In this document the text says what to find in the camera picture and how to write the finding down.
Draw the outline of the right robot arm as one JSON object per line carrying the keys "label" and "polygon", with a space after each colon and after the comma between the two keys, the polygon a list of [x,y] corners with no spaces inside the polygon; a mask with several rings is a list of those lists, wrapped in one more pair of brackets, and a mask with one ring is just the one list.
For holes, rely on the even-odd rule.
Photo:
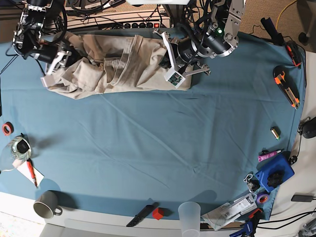
{"label": "right robot arm", "polygon": [[[32,57],[44,76],[66,68],[79,61],[82,56],[66,39],[68,27],[64,3],[59,0],[24,0],[19,22],[12,39],[11,47],[15,55],[23,59]],[[51,9],[58,10],[56,17],[62,15],[60,35],[53,41],[42,39],[46,21]]]}

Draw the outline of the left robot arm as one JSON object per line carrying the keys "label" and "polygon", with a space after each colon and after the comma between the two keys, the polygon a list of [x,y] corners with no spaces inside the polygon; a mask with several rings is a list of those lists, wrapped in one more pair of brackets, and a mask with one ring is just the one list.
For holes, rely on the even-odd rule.
{"label": "left robot arm", "polygon": [[244,0],[191,0],[187,5],[176,5],[174,9],[169,5],[164,8],[174,27],[185,37],[166,36],[174,58],[170,59],[166,53],[159,63],[162,68],[174,66],[185,73],[197,66],[198,73],[209,75],[210,69],[201,63],[202,59],[225,57],[238,47],[237,34],[246,8]]}

